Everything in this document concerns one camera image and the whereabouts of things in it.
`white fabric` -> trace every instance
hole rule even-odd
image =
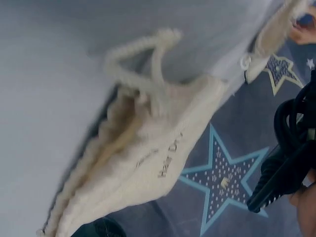
[[[177,34],[171,34],[170,38],[166,38],[165,34],[162,37],[158,35],[160,42],[157,49],[177,37]],[[110,54],[110,59],[131,56],[139,51],[140,46],[132,43],[127,46],[131,50],[118,48]],[[107,68],[114,66],[113,62],[106,62],[109,64]],[[119,77],[122,69],[118,64],[114,68],[109,71]],[[94,179],[77,190],[60,220],[57,237],[69,237],[85,223],[128,205],[157,199],[171,190],[228,86],[218,79],[204,76],[189,85],[174,86],[164,82],[163,87],[169,96],[171,113],[158,117],[148,113],[138,132],[138,139],[122,153],[113,156]]]

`black cable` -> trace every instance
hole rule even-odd
[[[299,123],[298,114],[303,115]],[[276,110],[274,129],[279,150],[261,166],[260,180],[247,202],[250,211],[257,213],[282,195],[296,192],[308,171],[316,166],[316,141],[307,141],[310,128],[316,128],[316,71],[295,99],[285,101]]]

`light grey cloth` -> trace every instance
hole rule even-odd
[[[163,72],[242,82],[273,0],[0,0],[0,236],[31,237],[113,82],[102,56],[161,27],[184,33]]]

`blue star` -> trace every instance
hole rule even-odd
[[[210,126],[208,164],[186,168],[180,180],[205,193],[202,236],[229,205],[247,210],[252,190],[247,180],[261,163],[269,148],[232,159],[215,129]],[[268,217],[262,210],[258,213]]]
[[[272,55],[267,63],[265,72],[269,73],[273,95],[275,96],[283,83],[288,80],[300,88],[303,88],[302,82],[298,79],[292,70],[293,62],[285,57]]]

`finger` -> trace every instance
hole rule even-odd
[[[289,37],[296,43],[300,43],[302,39],[301,32],[296,28],[291,30]]]
[[[298,205],[298,202],[301,198],[301,196],[303,195],[303,193],[306,191],[307,187],[304,186],[304,185],[301,185],[300,189],[298,191],[296,191],[296,193],[294,194],[290,194],[288,196],[289,198],[289,201],[290,203],[293,205],[293,206],[297,206]]]
[[[316,170],[311,169],[308,174],[307,174],[307,178],[312,182],[315,183],[316,182]]]
[[[310,6],[306,13],[310,14],[312,17],[316,18],[316,7]]]

